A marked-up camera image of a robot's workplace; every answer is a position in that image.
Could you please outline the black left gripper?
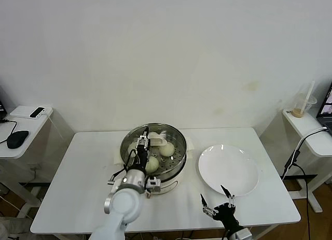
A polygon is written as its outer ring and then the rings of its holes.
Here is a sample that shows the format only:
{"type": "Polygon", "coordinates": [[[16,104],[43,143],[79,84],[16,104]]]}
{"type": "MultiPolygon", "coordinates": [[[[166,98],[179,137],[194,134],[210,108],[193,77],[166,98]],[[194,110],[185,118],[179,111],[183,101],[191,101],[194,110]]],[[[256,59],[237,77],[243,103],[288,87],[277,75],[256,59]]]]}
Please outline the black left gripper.
{"type": "Polygon", "coordinates": [[[145,145],[148,145],[149,141],[148,135],[149,135],[149,127],[147,126],[144,129],[142,136],[140,136],[137,139],[136,148],[137,148],[137,157],[139,160],[133,165],[133,168],[140,171],[145,170],[148,162],[148,150],[147,148],[145,148],[145,145]]]}

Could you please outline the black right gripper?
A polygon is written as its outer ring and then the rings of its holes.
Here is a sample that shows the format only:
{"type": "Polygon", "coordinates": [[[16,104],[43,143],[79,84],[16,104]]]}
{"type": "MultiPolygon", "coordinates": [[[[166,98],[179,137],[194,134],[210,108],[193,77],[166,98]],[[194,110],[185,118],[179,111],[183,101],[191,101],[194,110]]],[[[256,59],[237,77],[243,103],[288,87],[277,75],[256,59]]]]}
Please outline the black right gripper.
{"type": "Polygon", "coordinates": [[[223,185],[220,186],[225,196],[228,198],[228,203],[223,203],[212,209],[209,208],[204,196],[200,194],[202,210],[207,216],[214,217],[214,220],[220,221],[225,227],[225,229],[237,229],[240,227],[240,224],[234,216],[236,208],[234,203],[235,196],[231,194],[230,191],[226,189],[223,185]]]}

